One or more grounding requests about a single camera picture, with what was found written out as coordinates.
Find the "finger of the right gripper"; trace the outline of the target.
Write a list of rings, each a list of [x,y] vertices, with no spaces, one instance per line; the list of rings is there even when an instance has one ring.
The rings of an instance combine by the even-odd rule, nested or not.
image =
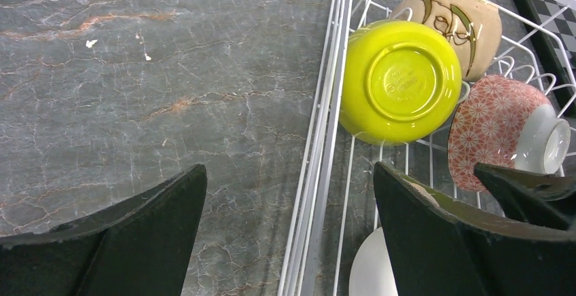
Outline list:
[[[575,231],[575,177],[537,174],[477,163],[473,173],[506,217],[552,229]]]

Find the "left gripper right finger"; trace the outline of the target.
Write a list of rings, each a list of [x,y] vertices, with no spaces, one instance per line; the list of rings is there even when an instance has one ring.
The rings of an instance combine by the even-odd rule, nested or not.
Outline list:
[[[373,182],[400,295],[575,294],[575,231],[486,212],[382,162]]]

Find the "red floral pattern bowl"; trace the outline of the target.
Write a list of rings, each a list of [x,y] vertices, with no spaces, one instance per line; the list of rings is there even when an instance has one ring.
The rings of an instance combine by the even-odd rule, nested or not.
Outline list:
[[[570,142],[569,123],[557,116],[542,91],[502,75],[488,75],[472,85],[456,109],[448,138],[448,167],[457,187],[483,191],[474,175],[477,163],[555,174]]]

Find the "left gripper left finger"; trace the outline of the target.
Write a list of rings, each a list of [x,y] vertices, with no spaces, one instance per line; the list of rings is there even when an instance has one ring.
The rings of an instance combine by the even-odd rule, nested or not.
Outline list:
[[[202,215],[206,168],[41,234],[1,239],[2,295],[180,295]]]

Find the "yellow-green bowl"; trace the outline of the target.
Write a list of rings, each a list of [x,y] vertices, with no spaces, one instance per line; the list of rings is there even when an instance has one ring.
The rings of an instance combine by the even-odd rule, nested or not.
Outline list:
[[[379,20],[348,36],[339,123],[369,144],[411,143],[437,130],[468,89],[456,52],[437,31]]]

